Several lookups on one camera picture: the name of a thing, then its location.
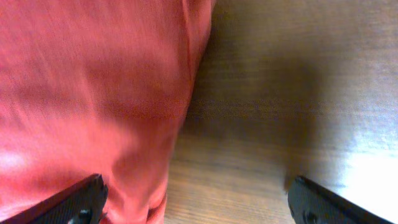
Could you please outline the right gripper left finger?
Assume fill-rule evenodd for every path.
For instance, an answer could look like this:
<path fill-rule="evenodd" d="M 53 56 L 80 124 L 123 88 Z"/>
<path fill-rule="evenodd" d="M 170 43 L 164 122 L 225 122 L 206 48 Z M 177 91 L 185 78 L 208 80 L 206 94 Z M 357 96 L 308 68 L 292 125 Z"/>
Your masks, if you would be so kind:
<path fill-rule="evenodd" d="M 1 224 L 99 224 L 108 187 L 93 174 Z"/>

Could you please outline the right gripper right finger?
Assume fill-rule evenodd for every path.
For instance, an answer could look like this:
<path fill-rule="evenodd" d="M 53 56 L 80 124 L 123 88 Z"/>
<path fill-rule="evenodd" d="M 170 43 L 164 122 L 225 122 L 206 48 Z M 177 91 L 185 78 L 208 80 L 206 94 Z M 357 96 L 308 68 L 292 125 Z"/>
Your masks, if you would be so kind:
<path fill-rule="evenodd" d="M 392 224 L 302 175 L 292 181 L 287 201 L 296 224 Z"/>

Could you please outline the orange soccer t-shirt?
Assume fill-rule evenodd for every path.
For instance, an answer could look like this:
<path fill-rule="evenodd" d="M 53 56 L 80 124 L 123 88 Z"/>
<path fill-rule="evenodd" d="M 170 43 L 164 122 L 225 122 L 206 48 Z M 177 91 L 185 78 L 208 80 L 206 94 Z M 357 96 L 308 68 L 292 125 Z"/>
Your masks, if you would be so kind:
<path fill-rule="evenodd" d="M 99 173 L 106 223 L 162 223 L 214 1 L 1 2 L 1 218 Z"/>

